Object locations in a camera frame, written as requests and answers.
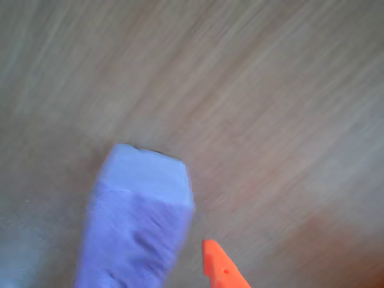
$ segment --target orange plastic piece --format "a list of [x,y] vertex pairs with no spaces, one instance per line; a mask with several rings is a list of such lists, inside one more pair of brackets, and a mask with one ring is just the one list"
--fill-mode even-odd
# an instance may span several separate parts
[[220,245],[211,239],[204,240],[203,268],[211,288],[251,288]]

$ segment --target foam block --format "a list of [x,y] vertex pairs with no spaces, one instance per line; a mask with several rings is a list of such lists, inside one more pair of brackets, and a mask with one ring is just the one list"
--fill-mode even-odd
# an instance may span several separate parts
[[88,204],[75,288],[161,287],[193,210],[181,161],[116,145]]

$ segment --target purple block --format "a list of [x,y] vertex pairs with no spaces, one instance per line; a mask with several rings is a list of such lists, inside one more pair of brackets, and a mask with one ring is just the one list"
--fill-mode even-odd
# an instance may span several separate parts
[[75,288],[160,287],[193,207],[181,161],[116,145],[88,205]]

